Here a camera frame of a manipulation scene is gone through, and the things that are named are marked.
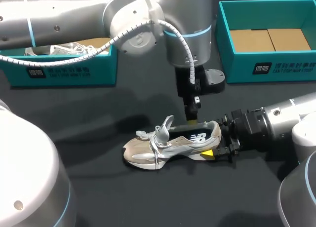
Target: cardboard divider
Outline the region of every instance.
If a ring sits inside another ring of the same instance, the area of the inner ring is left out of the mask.
[[[301,29],[231,30],[235,51],[310,51]]]

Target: sneaker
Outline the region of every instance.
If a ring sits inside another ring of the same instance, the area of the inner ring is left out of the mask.
[[[214,159],[201,153],[218,147],[222,132],[217,122],[171,127],[173,120],[168,116],[151,133],[137,131],[137,137],[124,146],[124,159],[142,169],[161,169],[178,154],[194,160]]]

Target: shoelace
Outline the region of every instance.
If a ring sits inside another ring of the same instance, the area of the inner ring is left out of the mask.
[[[155,154],[155,169],[157,169],[158,154],[160,154],[158,148],[164,149],[164,148],[168,148],[171,146],[171,144],[165,145],[165,144],[157,141],[156,133],[159,132],[159,130],[160,130],[160,126],[156,126],[155,132],[153,132],[152,134],[148,134],[144,131],[137,131],[136,132],[136,136],[138,136],[140,139],[149,140],[150,147],[153,150],[153,153]]]
[[[88,53],[95,52],[95,51],[96,51],[96,49],[92,45],[85,46],[85,45],[76,43],[75,47],[72,49],[71,52],[88,54]]]

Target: white cable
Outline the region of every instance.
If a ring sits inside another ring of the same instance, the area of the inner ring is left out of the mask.
[[[182,43],[187,57],[189,59],[189,64],[190,64],[190,83],[191,84],[195,84],[195,70],[194,70],[194,62],[193,62],[193,56],[192,53],[189,49],[189,46],[187,44],[187,42],[184,40],[184,38],[182,37],[182,35],[180,34],[180,32],[171,24],[169,24],[168,22],[165,21],[161,21],[158,20],[158,23],[162,26],[165,26],[167,28],[169,28],[176,36],[177,38],[180,40],[180,42]],[[140,22],[138,24],[136,24],[135,26],[132,26],[130,29],[120,33],[118,36],[115,36],[114,38],[112,38],[109,42],[107,42],[105,45],[103,45],[102,47],[98,48],[96,51],[94,52],[90,52],[84,56],[80,56],[77,58],[72,58],[72,59],[68,59],[68,60],[63,60],[63,61],[57,61],[57,62],[30,62],[30,61],[24,61],[24,60],[19,60],[19,59],[14,59],[14,58],[10,58],[10,57],[6,57],[3,55],[0,55],[0,60],[1,61],[5,61],[5,62],[9,62],[9,63],[14,63],[17,65],[21,65],[21,66],[27,66],[27,67],[58,67],[58,66],[64,66],[64,65],[71,65],[74,63],[78,63],[78,62],[82,62],[85,61],[87,59],[93,58],[96,55],[100,54],[101,52],[105,51],[107,48],[109,48],[111,45],[114,45],[117,41],[119,41],[121,38],[125,37],[126,35],[130,34],[132,31],[144,26],[144,25],[149,25],[149,24],[154,24],[153,20],[146,20],[144,22]]]

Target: new balance logo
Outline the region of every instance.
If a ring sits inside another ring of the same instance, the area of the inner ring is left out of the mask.
[[[200,133],[197,135],[191,135],[190,141],[191,142],[205,142],[206,133]]]

